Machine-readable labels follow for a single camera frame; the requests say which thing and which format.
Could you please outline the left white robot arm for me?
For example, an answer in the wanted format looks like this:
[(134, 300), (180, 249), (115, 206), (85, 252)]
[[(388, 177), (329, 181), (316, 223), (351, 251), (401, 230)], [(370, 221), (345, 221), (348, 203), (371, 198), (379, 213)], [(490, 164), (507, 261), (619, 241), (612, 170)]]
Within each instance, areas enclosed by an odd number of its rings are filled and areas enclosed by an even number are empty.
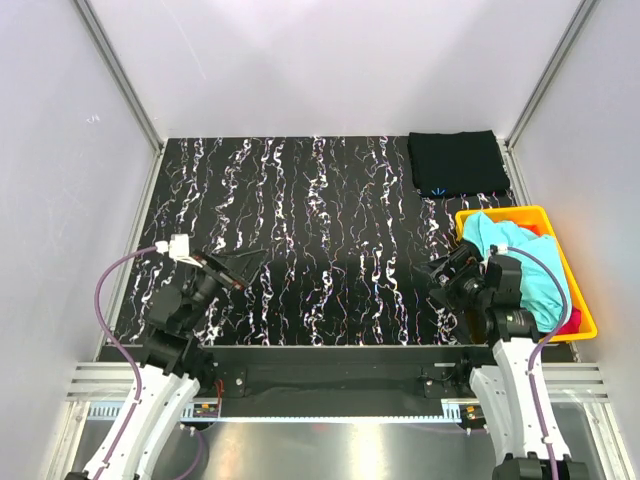
[(268, 255), (265, 249), (205, 254), (191, 250), (187, 236), (177, 235), (116, 263), (149, 253), (186, 264), (190, 273), (182, 284), (162, 286), (152, 295), (150, 332), (140, 359), (115, 337), (101, 307), (94, 307), (100, 328), (131, 367), (134, 380), (102, 444), (81, 470), (67, 473), (69, 479), (151, 478), (185, 406), (221, 387), (214, 356), (202, 347), (194, 328), (222, 291), (249, 287)]

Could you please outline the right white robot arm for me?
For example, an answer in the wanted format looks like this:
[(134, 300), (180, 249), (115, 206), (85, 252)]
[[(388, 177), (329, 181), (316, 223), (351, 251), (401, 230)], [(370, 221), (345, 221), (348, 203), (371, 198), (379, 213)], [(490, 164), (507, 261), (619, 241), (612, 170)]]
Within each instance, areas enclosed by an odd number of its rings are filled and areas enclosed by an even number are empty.
[(543, 379), (542, 335), (523, 304), (526, 252), (505, 244), (485, 254), (462, 242), (449, 254), (416, 266), (429, 297), (463, 313), (490, 349), (492, 360), (459, 360), (439, 383), (475, 396), (494, 447), (495, 479), (586, 479), (554, 416)]

